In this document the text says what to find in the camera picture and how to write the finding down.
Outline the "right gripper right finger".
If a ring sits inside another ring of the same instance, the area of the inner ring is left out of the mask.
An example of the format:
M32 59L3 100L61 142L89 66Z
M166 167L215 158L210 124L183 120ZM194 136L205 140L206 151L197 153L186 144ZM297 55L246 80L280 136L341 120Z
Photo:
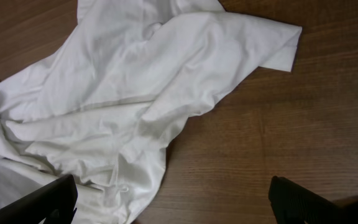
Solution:
M274 176L268 199L278 224L358 224L358 195L332 202Z

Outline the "white t-shirt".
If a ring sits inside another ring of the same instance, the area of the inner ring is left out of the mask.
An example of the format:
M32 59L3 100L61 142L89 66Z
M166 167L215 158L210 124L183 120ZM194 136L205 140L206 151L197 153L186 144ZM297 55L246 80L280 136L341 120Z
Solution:
M0 83L0 208L71 174L75 223L130 223L166 149L258 67L289 72L300 26L217 0L80 1L64 44Z

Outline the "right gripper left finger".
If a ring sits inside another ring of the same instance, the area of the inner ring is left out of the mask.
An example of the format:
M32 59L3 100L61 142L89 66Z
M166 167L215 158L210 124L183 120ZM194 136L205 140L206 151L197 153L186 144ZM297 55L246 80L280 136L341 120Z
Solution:
M0 209L0 224L71 224L78 192L71 174Z

